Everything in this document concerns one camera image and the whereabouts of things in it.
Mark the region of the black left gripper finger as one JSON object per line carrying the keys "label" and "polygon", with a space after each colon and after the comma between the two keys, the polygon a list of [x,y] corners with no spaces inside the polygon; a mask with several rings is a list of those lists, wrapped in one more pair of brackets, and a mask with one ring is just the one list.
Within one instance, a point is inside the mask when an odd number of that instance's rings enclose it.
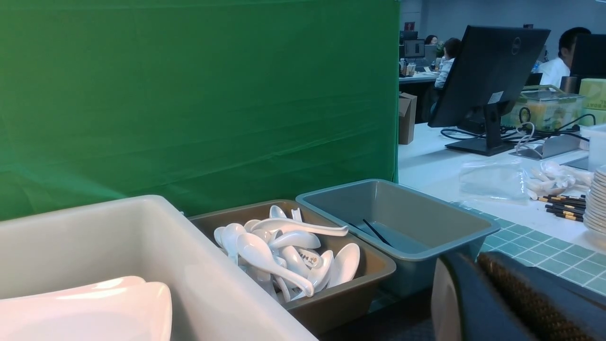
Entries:
{"label": "black left gripper finger", "polygon": [[437,259],[437,341],[603,341],[605,297],[500,252]]}

